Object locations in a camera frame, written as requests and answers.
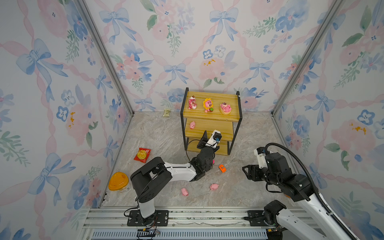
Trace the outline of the pink bear strawberry hat figure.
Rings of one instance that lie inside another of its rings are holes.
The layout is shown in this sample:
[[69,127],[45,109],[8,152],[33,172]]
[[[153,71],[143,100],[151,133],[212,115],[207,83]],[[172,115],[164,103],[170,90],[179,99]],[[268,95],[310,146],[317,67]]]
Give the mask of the pink bear strawberry hat figure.
[[191,96],[188,100],[188,109],[195,110],[197,108],[196,97]]

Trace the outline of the pink bear yellow flower figure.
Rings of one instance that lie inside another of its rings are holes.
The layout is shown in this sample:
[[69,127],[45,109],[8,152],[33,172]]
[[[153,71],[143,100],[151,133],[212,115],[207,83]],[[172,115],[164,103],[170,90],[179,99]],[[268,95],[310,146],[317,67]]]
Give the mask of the pink bear yellow flower figure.
[[213,112],[214,106],[211,98],[206,98],[203,102],[203,107],[205,109],[205,113]]

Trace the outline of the pink pig toy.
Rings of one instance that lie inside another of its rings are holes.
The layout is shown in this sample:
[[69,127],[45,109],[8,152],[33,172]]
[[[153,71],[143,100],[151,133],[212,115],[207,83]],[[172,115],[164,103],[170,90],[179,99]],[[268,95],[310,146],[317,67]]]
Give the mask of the pink pig toy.
[[181,192],[182,192],[182,195],[185,196],[185,197],[189,195],[189,192],[188,192],[188,190],[186,188],[182,188]]
[[215,190],[217,190],[219,188],[219,184],[212,184],[211,186],[210,186],[210,190],[212,190],[212,191],[215,191]]

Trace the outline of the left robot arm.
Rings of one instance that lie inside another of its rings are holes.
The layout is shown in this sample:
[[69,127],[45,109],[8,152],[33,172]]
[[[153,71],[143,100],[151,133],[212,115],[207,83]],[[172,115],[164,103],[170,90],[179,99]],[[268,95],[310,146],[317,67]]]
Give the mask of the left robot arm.
[[206,175],[214,165],[215,153],[220,149],[221,132],[214,130],[208,138],[207,132],[198,142],[200,153],[186,164],[170,164],[156,157],[131,175],[137,197],[138,211],[143,219],[154,216],[154,198],[169,183],[194,182]]

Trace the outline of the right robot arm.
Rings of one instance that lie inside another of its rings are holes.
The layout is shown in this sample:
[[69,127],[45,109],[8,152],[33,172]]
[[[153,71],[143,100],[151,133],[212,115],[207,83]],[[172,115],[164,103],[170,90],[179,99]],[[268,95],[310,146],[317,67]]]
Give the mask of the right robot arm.
[[318,224],[321,233],[300,220],[283,203],[274,200],[264,207],[261,214],[248,211],[244,218],[251,226],[266,224],[272,232],[289,230],[301,240],[356,240],[358,237],[327,204],[311,178],[311,175],[294,174],[287,159],[265,148],[255,150],[258,163],[242,168],[248,180],[276,186],[279,193],[297,203]]

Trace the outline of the pink pig on middle shelf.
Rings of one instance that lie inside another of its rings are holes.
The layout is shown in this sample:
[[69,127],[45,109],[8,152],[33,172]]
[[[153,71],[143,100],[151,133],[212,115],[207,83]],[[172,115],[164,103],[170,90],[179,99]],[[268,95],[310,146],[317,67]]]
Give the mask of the pink pig on middle shelf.
[[190,123],[190,129],[193,130],[195,127],[196,127],[196,122],[195,122],[195,121],[192,121],[192,122]]

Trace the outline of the orange toy truck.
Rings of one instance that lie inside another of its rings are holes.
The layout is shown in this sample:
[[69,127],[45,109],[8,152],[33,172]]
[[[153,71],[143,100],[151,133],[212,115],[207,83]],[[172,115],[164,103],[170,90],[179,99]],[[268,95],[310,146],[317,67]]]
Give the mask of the orange toy truck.
[[224,165],[219,165],[219,169],[221,170],[222,173],[225,173],[227,171]]

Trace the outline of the red yellow snack packet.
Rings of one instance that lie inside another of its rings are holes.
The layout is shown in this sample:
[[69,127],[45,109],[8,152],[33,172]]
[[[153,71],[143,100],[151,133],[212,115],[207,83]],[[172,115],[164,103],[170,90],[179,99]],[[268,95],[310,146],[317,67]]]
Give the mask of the red yellow snack packet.
[[150,153],[150,149],[139,148],[134,160],[145,164],[150,156]]

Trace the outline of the orange bowl left side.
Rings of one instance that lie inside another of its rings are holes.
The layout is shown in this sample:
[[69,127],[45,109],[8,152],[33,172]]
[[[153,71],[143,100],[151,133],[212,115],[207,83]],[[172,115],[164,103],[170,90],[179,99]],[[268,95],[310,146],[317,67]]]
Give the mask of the orange bowl left side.
[[108,189],[110,191],[124,191],[129,183],[129,178],[125,173],[116,172],[110,178]]

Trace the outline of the wooden shelf black metal frame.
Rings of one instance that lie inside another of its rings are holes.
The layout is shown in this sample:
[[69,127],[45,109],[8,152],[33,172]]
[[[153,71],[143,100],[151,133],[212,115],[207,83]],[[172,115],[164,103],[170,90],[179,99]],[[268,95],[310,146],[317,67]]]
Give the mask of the wooden shelf black metal frame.
[[[197,108],[195,110],[188,109],[188,100],[191,96],[196,97]],[[206,98],[212,99],[213,112],[205,113],[203,102]],[[231,105],[232,112],[229,115],[223,115],[220,112],[220,104],[223,102]],[[219,143],[220,149],[216,153],[229,156],[243,119],[240,92],[236,91],[234,95],[230,95],[191,92],[186,88],[180,116],[186,151],[198,152],[197,144],[204,132],[207,131],[208,137],[210,137],[214,130],[218,130],[222,134],[222,139]],[[190,129],[192,121],[196,122],[193,130]]]

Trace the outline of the small green packet by wall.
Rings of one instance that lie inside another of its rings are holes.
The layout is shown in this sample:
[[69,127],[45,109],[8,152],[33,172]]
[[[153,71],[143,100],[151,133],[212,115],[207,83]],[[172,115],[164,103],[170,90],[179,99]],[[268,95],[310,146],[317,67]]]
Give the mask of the small green packet by wall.
[[163,117],[169,117],[171,113],[170,109],[164,109]]

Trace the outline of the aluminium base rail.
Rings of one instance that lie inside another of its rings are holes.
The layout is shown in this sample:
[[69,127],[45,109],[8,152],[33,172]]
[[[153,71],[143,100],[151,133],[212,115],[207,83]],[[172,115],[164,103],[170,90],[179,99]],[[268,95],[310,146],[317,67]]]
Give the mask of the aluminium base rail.
[[134,221],[136,208],[101,206],[91,209],[80,231],[80,240],[330,240],[305,210],[283,211],[281,222],[260,220],[262,208],[159,207],[167,211],[157,223],[144,227]]

